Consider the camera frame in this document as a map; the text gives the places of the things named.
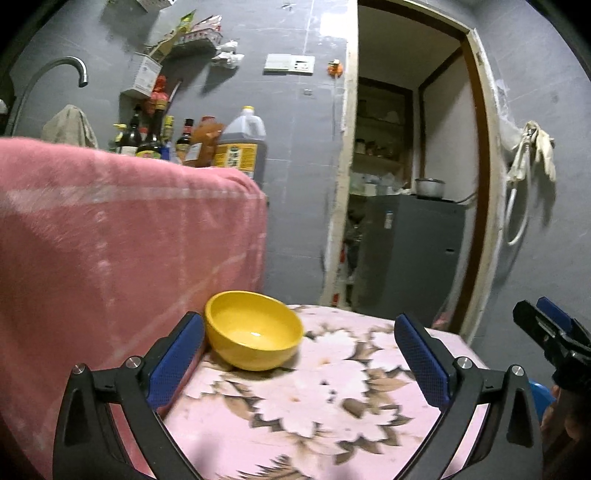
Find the right hand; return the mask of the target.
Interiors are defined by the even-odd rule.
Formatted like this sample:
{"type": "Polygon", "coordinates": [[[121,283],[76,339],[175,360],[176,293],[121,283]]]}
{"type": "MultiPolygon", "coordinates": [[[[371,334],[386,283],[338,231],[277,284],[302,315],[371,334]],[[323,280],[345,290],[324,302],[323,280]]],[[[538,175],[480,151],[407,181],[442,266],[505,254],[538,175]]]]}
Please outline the right hand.
{"type": "Polygon", "coordinates": [[[590,413],[585,401],[558,385],[551,388],[553,402],[546,408],[541,433],[545,445],[551,445],[565,432],[575,442],[590,431],[590,413]]]}

